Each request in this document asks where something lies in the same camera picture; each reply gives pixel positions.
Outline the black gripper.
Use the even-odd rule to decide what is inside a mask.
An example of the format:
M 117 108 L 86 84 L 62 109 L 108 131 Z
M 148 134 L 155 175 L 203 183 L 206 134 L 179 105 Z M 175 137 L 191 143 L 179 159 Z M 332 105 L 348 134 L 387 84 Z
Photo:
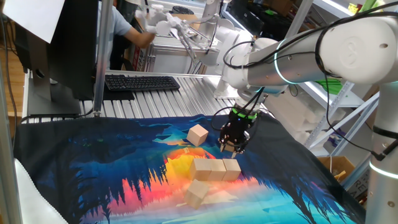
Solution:
M 248 129 L 254 126 L 257 115 L 246 116 L 241 113 L 230 113 L 228 121 L 221 127 L 220 151 L 223 152 L 226 145 L 233 146 L 233 156 L 242 154 L 250 140 Z

